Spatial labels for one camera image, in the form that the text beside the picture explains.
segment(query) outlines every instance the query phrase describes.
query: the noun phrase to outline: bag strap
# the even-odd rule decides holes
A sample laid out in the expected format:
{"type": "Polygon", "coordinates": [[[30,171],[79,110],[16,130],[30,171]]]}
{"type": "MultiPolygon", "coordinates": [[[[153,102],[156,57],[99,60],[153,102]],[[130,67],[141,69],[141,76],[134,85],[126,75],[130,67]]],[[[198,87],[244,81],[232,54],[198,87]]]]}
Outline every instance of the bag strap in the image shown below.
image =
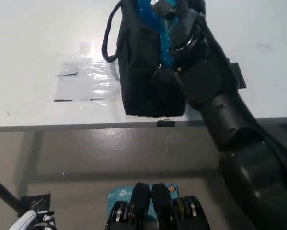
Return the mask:
{"type": "Polygon", "coordinates": [[[126,39],[126,36],[127,36],[127,31],[123,32],[122,38],[118,39],[115,54],[108,56],[108,37],[109,37],[110,29],[111,29],[111,22],[112,22],[112,19],[113,19],[115,13],[117,12],[117,10],[120,7],[122,7],[122,0],[118,2],[118,4],[114,7],[113,11],[110,13],[109,18],[108,18],[107,28],[105,30],[104,40],[103,40],[103,44],[102,44],[102,56],[108,63],[111,63],[111,62],[114,62],[115,60],[117,60],[117,58],[119,56],[120,49],[121,49],[121,47],[122,47],[122,45],[126,39]]]}

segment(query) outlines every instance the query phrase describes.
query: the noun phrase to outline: zipper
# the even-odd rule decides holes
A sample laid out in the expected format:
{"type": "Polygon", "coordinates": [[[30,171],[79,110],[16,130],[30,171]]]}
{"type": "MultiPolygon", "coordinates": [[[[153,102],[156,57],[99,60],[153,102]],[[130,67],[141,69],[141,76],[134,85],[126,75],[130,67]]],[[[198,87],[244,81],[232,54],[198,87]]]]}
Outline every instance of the zipper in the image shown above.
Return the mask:
{"type": "Polygon", "coordinates": [[[158,67],[157,67],[157,69],[156,69],[156,71],[155,71],[155,73],[154,73],[152,78],[153,79],[157,79],[157,77],[158,77],[160,72],[161,72],[161,64],[158,65],[158,67]]]}

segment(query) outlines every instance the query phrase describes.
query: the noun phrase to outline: black bag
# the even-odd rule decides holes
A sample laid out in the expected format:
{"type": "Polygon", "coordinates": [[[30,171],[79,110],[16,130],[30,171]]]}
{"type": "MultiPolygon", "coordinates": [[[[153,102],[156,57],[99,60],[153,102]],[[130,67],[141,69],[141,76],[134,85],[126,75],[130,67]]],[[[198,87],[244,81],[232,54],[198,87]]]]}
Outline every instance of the black bag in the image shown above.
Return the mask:
{"type": "Polygon", "coordinates": [[[159,33],[137,16],[136,0],[121,0],[108,19],[102,45],[107,62],[118,59],[122,100],[127,115],[144,117],[182,116],[186,96],[177,74],[159,64],[159,33]],[[111,21],[121,7],[122,21],[117,50],[108,56],[111,21]]]}

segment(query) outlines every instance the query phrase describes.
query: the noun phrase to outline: grey floor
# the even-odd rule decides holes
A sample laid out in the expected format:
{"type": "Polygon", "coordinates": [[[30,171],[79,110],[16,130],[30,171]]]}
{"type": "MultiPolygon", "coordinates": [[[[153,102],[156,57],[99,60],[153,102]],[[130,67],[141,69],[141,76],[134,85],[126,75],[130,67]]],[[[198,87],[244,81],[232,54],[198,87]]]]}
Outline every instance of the grey floor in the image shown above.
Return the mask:
{"type": "MultiPolygon", "coordinates": [[[[279,126],[267,129],[287,146],[279,126]]],[[[0,133],[0,180],[17,196],[51,193],[59,230],[103,230],[108,192],[136,182],[177,183],[199,198],[212,230],[252,230],[218,156],[204,126],[0,133]]],[[[16,219],[0,200],[0,230],[16,219]]]]}

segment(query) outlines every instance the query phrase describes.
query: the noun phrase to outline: blue box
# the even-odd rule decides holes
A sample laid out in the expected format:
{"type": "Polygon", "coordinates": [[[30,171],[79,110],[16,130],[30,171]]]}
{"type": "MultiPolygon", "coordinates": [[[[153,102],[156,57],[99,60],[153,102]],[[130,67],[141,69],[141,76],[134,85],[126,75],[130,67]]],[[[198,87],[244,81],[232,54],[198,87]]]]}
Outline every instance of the blue box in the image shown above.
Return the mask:
{"type": "MultiPolygon", "coordinates": [[[[178,198],[178,187],[176,184],[165,184],[170,192],[171,199],[178,198]]],[[[112,190],[108,194],[108,216],[110,215],[111,209],[114,203],[118,200],[129,202],[132,196],[133,186],[130,187],[120,187],[112,190]]],[[[157,221],[156,213],[153,208],[152,200],[149,204],[148,221],[157,221]]]]}

